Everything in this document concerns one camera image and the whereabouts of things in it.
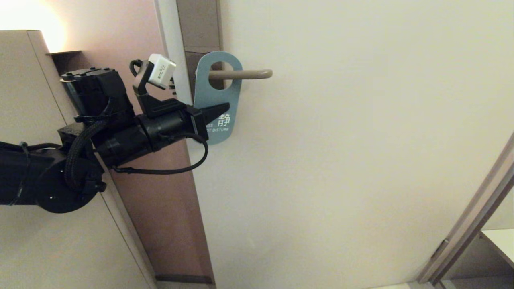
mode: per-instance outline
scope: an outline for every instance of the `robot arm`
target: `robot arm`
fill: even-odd
[[[230,105],[196,109],[173,98],[161,101],[149,95],[147,83],[165,88],[172,79],[175,64],[161,55],[132,61],[130,68],[143,111],[140,115],[135,115],[114,69],[92,67],[62,75],[79,112],[76,123],[58,130],[62,145],[0,142],[0,204],[39,205],[55,213],[84,206],[106,187],[95,152],[109,169],[119,173],[175,174],[201,165],[208,153],[206,125]],[[203,158],[192,166],[174,170],[119,167],[184,138],[193,138],[205,147]]]

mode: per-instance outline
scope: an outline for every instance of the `pink wall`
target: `pink wall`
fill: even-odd
[[[63,50],[81,50],[92,66],[116,69],[136,113],[140,113],[128,64],[132,59],[164,53],[154,2],[55,0],[45,5],[64,25]],[[157,88],[149,91],[159,98],[171,96]],[[189,165],[189,158],[185,143],[180,142],[128,165],[181,168]],[[212,276],[192,174],[112,173],[156,274]]]

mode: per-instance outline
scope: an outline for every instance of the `door handle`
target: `door handle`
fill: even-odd
[[[210,80],[226,79],[266,79],[273,76],[273,70],[212,70],[209,72]]]

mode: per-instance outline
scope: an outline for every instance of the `light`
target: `light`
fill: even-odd
[[[62,51],[66,30],[57,15],[39,0],[2,3],[0,30],[41,30],[50,52]]]

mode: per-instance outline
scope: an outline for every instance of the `chinese character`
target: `chinese character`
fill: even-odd
[[[230,123],[230,115],[229,114],[222,114],[218,118],[218,127],[225,127]]]

